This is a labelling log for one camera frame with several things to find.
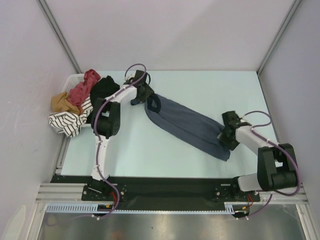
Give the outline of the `blue grey tank top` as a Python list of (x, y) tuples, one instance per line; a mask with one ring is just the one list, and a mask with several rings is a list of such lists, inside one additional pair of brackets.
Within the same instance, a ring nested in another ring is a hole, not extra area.
[(144, 110), (152, 123), (179, 140), (219, 160), (230, 158), (230, 150), (218, 140), (224, 126), (214, 119), (155, 93)]

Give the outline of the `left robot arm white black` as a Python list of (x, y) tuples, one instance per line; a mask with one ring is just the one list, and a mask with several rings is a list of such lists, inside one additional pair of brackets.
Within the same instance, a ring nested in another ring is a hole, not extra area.
[(144, 103), (154, 94), (150, 82), (149, 73), (137, 70), (122, 86), (108, 75), (91, 89), (93, 111), (89, 119), (95, 135), (96, 150), (91, 177), (81, 197), (83, 201), (113, 199), (116, 203), (120, 199), (119, 189), (109, 181), (110, 174), (105, 170), (107, 150), (121, 129), (122, 105)]

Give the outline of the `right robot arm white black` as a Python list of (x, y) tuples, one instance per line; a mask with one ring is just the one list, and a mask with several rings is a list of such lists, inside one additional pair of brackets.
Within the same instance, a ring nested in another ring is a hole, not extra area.
[(230, 151), (240, 144), (257, 156), (257, 172), (237, 176), (230, 188), (231, 196), (242, 201), (249, 192), (275, 192), (291, 197), (301, 189), (301, 175), (294, 148), (289, 143), (277, 143), (256, 132), (256, 128), (266, 127), (271, 122), (252, 125), (239, 117), (235, 111), (222, 114), (224, 128), (218, 135), (219, 142)]

